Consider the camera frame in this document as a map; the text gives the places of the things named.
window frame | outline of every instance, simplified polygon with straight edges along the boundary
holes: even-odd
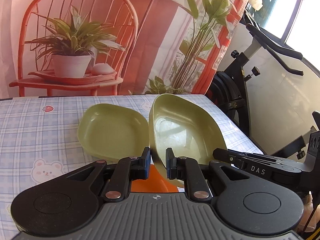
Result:
[[[274,42],[276,42],[278,45],[282,46],[282,47],[285,47],[285,48],[288,48],[288,49],[292,49],[290,46],[288,46],[286,44],[287,42],[287,39],[291,33],[291,30],[293,28],[293,25],[295,23],[295,20],[298,16],[298,13],[299,13],[299,10],[300,10],[300,7],[301,7],[301,4],[302,4],[302,1],[303,0],[297,0],[296,1],[296,4],[293,8],[293,12],[291,14],[291,17],[289,19],[289,22],[287,24],[287,27],[286,29],[284,30],[284,33],[282,35],[281,38],[278,38],[277,36],[273,35],[272,33],[268,32],[267,30],[265,30],[264,28],[261,28],[261,31],[266,35],[268,36],[268,38],[270,38],[271,40],[273,40]],[[315,66],[313,66],[307,59],[303,58],[301,60],[308,68],[310,68],[319,78],[320,78],[320,70],[317,69]]]

green plastic dish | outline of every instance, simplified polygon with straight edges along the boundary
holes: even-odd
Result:
[[[216,148],[227,149],[219,126],[201,107],[181,97],[158,96],[149,113],[149,140],[151,156],[159,173],[167,178],[165,150],[171,147],[176,157],[196,159],[199,164],[213,160]],[[184,187],[180,180],[169,180]]]
[[[141,156],[149,146],[148,122],[132,109],[97,104],[85,111],[78,128],[78,140],[95,157],[117,162]]]

shallow square dish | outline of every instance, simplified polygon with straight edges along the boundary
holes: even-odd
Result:
[[[132,109],[97,104],[85,111],[78,128],[78,140],[86,152],[117,162],[140,156],[149,146],[148,122]]]

white flower pot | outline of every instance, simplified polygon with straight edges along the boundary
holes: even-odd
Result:
[[[52,55],[52,66],[56,77],[82,78],[91,60],[90,55]]]

window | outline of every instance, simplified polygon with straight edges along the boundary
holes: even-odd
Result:
[[[317,10],[320,0],[303,0],[297,19],[288,36],[287,44],[303,54],[313,66],[320,70],[319,49],[320,15]]]
[[[317,6],[320,0],[263,0],[263,7],[256,11],[250,4],[247,10],[278,44],[293,48],[303,54],[312,69],[319,70],[317,60],[320,33],[320,14]]]

